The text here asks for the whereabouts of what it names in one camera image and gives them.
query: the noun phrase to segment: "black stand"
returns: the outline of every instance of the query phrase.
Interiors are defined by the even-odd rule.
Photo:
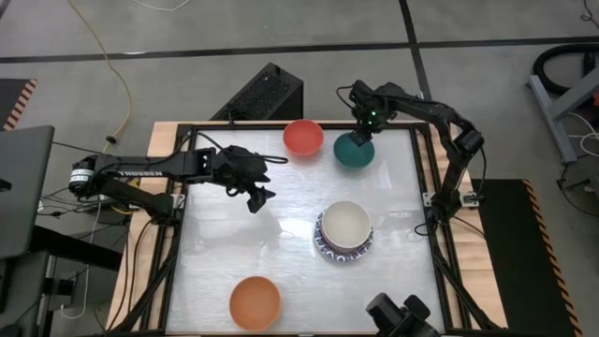
[[[31,252],[47,251],[53,256],[118,271],[122,254],[83,242],[40,226],[34,226],[29,246]]]

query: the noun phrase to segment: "wooden board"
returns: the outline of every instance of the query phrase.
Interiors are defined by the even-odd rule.
[[[319,123],[342,123],[345,121],[318,121]],[[286,122],[279,121],[248,121],[238,122],[238,124],[256,124],[256,125],[276,125]],[[394,123],[420,123],[420,122],[394,122]],[[172,153],[174,143],[176,139],[177,127],[179,124],[182,125],[226,125],[226,122],[157,122],[154,125],[152,138],[150,140],[150,146],[148,149],[148,156],[166,156]],[[441,178],[445,176],[445,172],[448,165],[446,158],[446,152],[439,141],[439,135],[436,131],[432,130],[432,142],[437,161],[437,165],[441,174]],[[420,153],[422,157],[422,164],[425,168],[425,177],[427,185],[430,190],[433,189],[432,175],[429,165],[429,158],[425,147],[424,137],[419,136],[418,139]],[[141,180],[140,188],[151,192],[160,193],[166,191],[167,180],[163,178],[144,178]],[[460,186],[460,191],[471,191],[472,185],[470,182],[470,176],[466,173]],[[458,212],[458,217],[468,221],[472,225],[482,230],[480,222],[480,216],[478,211],[462,210]],[[132,216],[129,236],[127,241],[127,253],[129,258],[128,263],[128,277],[127,282],[125,281],[125,269],[127,264],[125,263],[126,255],[123,255],[123,262],[119,270],[119,276],[117,278],[116,287],[114,290],[112,304],[110,306],[109,320],[112,322],[115,320],[113,327],[118,325],[126,316],[128,307],[129,291],[131,289],[131,275],[133,272],[133,250],[136,242],[139,240],[139,234],[141,233],[144,225],[150,219],[149,215],[144,212],[136,212]],[[505,315],[504,308],[501,303],[499,296],[499,290],[495,281],[495,275],[490,262],[489,250],[487,244],[481,236],[474,232],[472,229],[465,226],[459,220],[451,221],[452,232],[454,243],[458,255],[458,262],[460,264],[461,278],[464,286],[468,289],[472,297],[479,304],[479,306],[487,313],[489,318],[498,325],[505,327]],[[137,262],[135,269],[135,284],[133,286],[133,297],[132,306],[137,302],[140,295],[148,284],[148,278],[150,275],[150,267],[152,265],[153,250],[156,241],[158,228],[156,226],[149,226],[141,242],[137,252]],[[166,255],[168,247],[170,245],[171,232],[167,233],[167,239],[165,240],[165,249],[163,250],[163,256]],[[443,243],[443,238],[439,236],[440,243]],[[458,300],[453,292],[453,289],[447,284],[448,297],[450,307],[452,308],[451,314],[455,327],[460,326],[460,313],[458,311]],[[150,319],[149,328],[157,329],[158,319],[160,316],[160,306],[162,305],[162,297],[164,293],[164,282],[163,285],[158,288],[154,294],[152,314]],[[123,308],[119,312],[121,306],[123,294],[125,294],[123,300]]]

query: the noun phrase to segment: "gray floor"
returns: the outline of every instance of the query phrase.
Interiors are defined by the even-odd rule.
[[[178,3],[148,1],[162,7]],[[126,0],[74,2],[109,52],[407,41],[395,0],[191,0],[176,12],[157,12]],[[579,19],[583,14],[579,1],[410,0],[409,5],[419,41],[598,33],[592,24]],[[599,7],[593,1],[590,5]],[[562,198],[555,184],[562,169],[559,154],[532,92],[524,86],[534,58],[549,47],[428,49],[421,54],[432,96],[454,106],[483,132],[488,177],[526,178],[533,183],[580,324],[593,335],[599,330],[593,314],[599,302],[595,244],[599,220],[577,212]],[[0,19],[0,57],[98,52],[66,0],[12,0]],[[131,87],[134,111],[113,152],[144,154],[156,121],[212,117],[267,62],[305,81],[306,118],[350,118],[334,88],[355,79],[372,86],[394,81],[410,92],[419,90],[407,49],[115,61]],[[549,70],[562,83],[571,84],[579,76],[579,59],[563,58]],[[60,141],[101,150],[103,138],[126,113],[124,89],[101,61],[3,64],[0,78],[39,80],[19,127],[54,125],[55,138]],[[573,132],[586,133],[576,121],[571,122]],[[84,155],[54,147],[44,191],[64,187],[71,163]],[[596,166],[596,158],[586,158],[583,164]],[[476,158],[471,172],[480,177],[481,169],[480,158]],[[580,167],[572,173],[580,175]],[[599,210],[591,196],[573,198],[589,210]],[[92,222],[92,216],[82,214],[39,220],[40,225],[67,234],[88,231]],[[105,276],[95,277],[105,280]],[[92,292],[100,294],[95,302],[110,295],[109,289],[94,284]],[[106,317],[108,306],[102,306],[101,318]],[[52,335],[98,332],[92,308],[78,321],[56,315]]]

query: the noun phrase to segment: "red bowl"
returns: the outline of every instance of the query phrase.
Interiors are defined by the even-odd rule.
[[[324,141],[322,127],[310,120],[294,121],[283,132],[283,142],[287,150],[296,155],[315,154]]]

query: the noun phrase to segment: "blue patterned plate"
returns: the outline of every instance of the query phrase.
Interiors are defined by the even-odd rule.
[[[349,253],[338,253],[329,247],[329,244],[325,241],[322,235],[322,216],[324,213],[320,213],[318,215],[318,220],[316,220],[316,226],[314,227],[314,243],[316,247],[320,251],[320,253],[324,254],[326,257],[335,260],[337,262],[349,262],[355,259],[359,259],[364,256],[368,250],[373,245],[373,235],[374,231],[371,230],[371,235],[368,236],[368,239],[354,251]]]

